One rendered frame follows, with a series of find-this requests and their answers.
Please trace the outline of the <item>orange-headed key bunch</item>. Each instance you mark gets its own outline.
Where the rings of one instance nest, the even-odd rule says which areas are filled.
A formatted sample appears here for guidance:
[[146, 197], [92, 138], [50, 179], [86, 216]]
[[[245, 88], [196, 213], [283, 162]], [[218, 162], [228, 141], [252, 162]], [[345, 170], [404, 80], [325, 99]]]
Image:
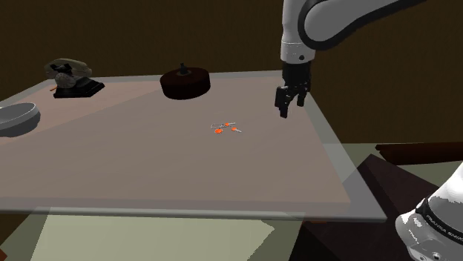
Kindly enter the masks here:
[[220, 124], [211, 124], [211, 129], [214, 131], [215, 134], [222, 134], [225, 129], [229, 128], [231, 131], [236, 132], [236, 133], [241, 133], [241, 130], [239, 130], [236, 127], [235, 122], [225, 122], [225, 123], [220, 123]]

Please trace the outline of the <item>dark round candle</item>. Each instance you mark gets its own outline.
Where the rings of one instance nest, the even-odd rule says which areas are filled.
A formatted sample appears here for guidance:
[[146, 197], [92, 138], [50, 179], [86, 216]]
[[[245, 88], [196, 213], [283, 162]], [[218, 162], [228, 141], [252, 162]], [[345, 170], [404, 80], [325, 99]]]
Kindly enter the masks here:
[[200, 67], [187, 67], [183, 63], [180, 68], [161, 76], [160, 85], [163, 94], [174, 100], [194, 99], [210, 90], [209, 72]]

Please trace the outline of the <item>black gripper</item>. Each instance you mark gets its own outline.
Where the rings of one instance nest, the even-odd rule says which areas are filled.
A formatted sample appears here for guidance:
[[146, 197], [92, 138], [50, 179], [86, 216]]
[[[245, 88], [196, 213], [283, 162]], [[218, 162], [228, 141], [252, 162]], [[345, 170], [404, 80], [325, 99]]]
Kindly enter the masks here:
[[311, 62], [290, 64], [283, 62], [282, 78], [285, 86], [278, 86], [275, 94], [275, 107], [280, 111], [280, 117], [288, 116], [289, 104], [294, 99], [294, 92], [289, 86], [304, 86], [298, 90], [297, 106], [303, 107], [305, 98], [311, 90]]

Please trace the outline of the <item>stone figure on black base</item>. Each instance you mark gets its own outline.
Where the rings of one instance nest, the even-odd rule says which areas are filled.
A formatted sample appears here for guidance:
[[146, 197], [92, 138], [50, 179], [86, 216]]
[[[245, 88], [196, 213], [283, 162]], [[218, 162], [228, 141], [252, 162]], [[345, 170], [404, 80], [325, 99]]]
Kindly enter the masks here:
[[105, 85], [91, 79], [92, 70], [74, 59], [55, 59], [44, 66], [45, 74], [56, 83], [55, 99], [89, 98]]

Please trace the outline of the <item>dark wooden furniture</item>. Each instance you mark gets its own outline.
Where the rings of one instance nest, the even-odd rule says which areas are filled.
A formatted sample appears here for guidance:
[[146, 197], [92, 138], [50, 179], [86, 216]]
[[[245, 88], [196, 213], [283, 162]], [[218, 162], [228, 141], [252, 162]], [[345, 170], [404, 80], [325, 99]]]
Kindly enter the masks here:
[[463, 161], [463, 142], [378, 144], [375, 149], [394, 165]]

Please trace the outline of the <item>grey round bowl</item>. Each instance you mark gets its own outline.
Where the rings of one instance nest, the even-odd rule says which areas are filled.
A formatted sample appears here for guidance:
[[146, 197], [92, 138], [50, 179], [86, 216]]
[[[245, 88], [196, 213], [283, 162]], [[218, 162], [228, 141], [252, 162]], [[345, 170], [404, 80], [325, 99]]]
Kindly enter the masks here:
[[0, 137], [16, 137], [31, 132], [38, 126], [41, 113], [32, 102], [0, 108]]

